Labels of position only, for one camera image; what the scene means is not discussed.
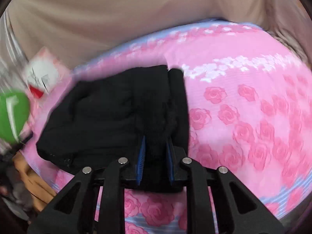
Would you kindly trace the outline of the silver grey satin cloth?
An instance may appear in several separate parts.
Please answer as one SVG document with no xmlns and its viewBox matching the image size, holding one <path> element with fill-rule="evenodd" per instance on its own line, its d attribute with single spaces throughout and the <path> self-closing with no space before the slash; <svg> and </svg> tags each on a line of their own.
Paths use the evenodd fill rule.
<svg viewBox="0 0 312 234">
<path fill-rule="evenodd" d="M 14 35 L 7 11 L 1 16 L 0 58 L 1 93 L 13 89 L 25 90 L 27 86 L 22 73 L 28 59 Z"/>
</svg>

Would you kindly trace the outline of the floral beige curtain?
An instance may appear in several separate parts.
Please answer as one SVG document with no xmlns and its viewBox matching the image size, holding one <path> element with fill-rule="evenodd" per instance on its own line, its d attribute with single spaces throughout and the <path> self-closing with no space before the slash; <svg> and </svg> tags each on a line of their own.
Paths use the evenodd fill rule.
<svg viewBox="0 0 312 234">
<path fill-rule="evenodd" d="M 311 0 L 264 0 L 267 31 L 311 66 Z"/>
</svg>

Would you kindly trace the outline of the pink floral bed sheet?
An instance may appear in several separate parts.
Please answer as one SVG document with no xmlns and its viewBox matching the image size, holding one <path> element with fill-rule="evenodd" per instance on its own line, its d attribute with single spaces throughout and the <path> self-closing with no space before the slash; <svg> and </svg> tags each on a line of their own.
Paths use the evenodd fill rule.
<svg viewBox="0 0 312 234">
<path fill-rule="evenodd" d="M 183 72 L 189 116 L 186 156 L 228 168 L 281 222 L 285 233 L 311 204 L 311 70 L 251 24 L 197 23 L 139 38 L 79 66 L 41 104 L 23 155 L 58 193 L 76 174 L 42 159 L 36 143 L 80 81 L 165 65 Z M 187 233 L 186 189 L 124 189 L 125 233 Z"/>
</svg>

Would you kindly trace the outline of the white rabbit face pillow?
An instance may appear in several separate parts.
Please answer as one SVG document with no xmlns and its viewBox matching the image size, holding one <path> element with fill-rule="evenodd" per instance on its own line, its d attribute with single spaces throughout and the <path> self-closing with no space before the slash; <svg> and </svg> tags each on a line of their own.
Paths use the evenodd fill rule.
<svg viewBox="0 0 312 234">
<path fill-rule="evenodd" d="M 28 62 L 22 76 L 31 95 L 41 99 L 68 74 L 69 69 L 44 47 Z"/>
</svg>

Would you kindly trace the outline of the black pants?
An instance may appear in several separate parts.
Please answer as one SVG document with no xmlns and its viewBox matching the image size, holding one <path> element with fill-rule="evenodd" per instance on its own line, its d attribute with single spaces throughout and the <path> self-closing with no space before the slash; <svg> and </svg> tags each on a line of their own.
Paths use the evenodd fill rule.
<svg viewBox="0 0 312 234">
<path fill-rule="evenodd" d="M 170 151 L 188 143 L 183 72 L 160 65 L 78 82 L 52 110 L 36 150 L 70 174 L 126 157 L 138 189 L 175 193 Z"/>
</svg>

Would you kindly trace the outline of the green plush toy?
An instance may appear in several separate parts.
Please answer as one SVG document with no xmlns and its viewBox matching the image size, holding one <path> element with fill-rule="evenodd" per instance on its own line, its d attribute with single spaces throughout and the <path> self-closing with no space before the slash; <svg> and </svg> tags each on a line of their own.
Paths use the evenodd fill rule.
<svg viewBox="0 0 312 234">
<path fill-rule="evenodd" d="M 30 101 L 21 91 L 1 94 L 1 139 L 9 144 L 18 143 L 30 115 Z"/>
</svg>

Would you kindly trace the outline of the beige curtain cloth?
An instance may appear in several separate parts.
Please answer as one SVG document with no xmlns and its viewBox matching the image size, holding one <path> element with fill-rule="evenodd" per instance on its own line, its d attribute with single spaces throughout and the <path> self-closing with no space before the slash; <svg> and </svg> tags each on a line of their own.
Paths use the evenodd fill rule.
<svg viewBox="0 0 312 234">
<path fill-rule="evenodd" d="M 207 18 L 268 24 L 266 0 L 12 0 L 7 8 L 27 58 L 43 47 L 69 68 L 126 41 Z"/>
</svg>

